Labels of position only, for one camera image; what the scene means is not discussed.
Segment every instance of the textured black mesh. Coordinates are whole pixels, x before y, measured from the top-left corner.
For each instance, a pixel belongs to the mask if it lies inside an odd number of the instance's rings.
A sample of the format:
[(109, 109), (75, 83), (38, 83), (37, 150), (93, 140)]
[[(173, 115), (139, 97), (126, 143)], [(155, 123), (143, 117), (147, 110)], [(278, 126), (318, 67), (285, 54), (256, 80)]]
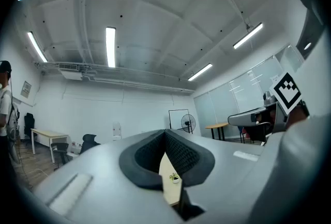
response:
[(166, 154), (180, 177), (199, 161), (199, 153), (171, 135), (165, 136)]
[(161, 159), (166, 151), (163, 134), (138, 149), (134, 155), (136, 162), (143, 168), (159, 173)]

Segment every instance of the black table leg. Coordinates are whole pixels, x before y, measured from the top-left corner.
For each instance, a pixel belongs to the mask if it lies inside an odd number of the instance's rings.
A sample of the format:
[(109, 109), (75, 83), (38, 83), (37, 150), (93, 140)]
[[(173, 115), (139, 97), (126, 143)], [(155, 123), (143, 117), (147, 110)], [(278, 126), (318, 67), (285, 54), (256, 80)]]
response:
[(222, 130), (222, 138), (223, 138), (223, 141), (225, 141), (223, 127), (221, 127), (221, 130)]
[(221, 140), (221, 134), (219, 132), (219, 127), (217, 128), (217, 131), (218, 131), (218, 139)]

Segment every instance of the table leg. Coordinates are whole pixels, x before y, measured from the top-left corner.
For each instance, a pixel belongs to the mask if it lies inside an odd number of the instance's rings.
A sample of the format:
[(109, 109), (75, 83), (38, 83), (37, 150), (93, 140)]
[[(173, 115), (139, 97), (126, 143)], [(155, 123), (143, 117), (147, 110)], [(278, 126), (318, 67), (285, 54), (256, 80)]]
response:
[(35, 140), (33, 138), (33, 131), (31, 130), (31, 143), (32, 143), (32, 152), (33, 154), (36, 154), (35, 152)]
[(221, 140), (221, 134), (219, 132), (219, 127), (217, 128), (217, 131), (218, 131), (218, 139)]
[(225, 141), (223, 127), (221, 127), (221, 130), (222, 130), (222, 138), (223, 138), (223, 141)]
[(51, 150), (52, 162), (55, 163), (54, 155), (53, 155), (53, 149), (52, 149), (52, 146), (51, 146), (51, 144), (53, 143), (53, 140), (50, 138), (49, 141), (50, 141), (50, 150)]

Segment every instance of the green plant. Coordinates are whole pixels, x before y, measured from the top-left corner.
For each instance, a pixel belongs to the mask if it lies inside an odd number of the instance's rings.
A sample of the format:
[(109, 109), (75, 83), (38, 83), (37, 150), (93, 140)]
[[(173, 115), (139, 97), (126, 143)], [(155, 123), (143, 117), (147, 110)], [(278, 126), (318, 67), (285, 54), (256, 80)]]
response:
[(170, 180), (173, 181), (175, 179), (178, 179), (179, 178), (179, 175), (177, 173), (173, 173), (173, 174), (169, 175), (169, 178), (170, 178)]

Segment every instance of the potted plant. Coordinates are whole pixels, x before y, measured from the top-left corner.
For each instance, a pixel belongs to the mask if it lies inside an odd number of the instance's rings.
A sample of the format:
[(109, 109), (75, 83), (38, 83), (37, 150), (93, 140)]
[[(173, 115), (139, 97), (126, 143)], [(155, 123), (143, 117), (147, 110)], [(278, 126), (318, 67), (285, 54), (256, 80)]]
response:
[(173, 173), (169, 176), (170, 180), (174, 183), (177, 184), (179, 183), (179, 176), (177, 173)]

